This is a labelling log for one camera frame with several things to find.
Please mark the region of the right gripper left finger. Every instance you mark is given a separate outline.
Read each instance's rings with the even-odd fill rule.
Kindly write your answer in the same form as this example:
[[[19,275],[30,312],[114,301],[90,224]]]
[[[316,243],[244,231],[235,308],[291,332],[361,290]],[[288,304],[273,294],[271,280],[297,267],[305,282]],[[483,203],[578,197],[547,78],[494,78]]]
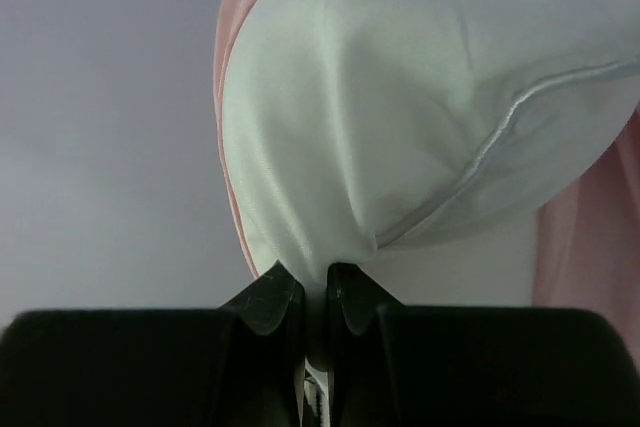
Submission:
[[[1,422],[297,426],[303,318],[281,266],[216,309],[21,313],[1,336]]]

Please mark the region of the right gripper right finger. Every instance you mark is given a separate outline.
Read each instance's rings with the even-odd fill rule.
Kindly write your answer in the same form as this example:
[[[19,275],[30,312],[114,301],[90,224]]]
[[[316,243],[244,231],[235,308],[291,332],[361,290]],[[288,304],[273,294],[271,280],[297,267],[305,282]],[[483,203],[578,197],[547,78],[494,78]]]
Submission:
[[[335,426],[635,426],[639,376],[585,310],[406,306],[349,264],[327,275]]]

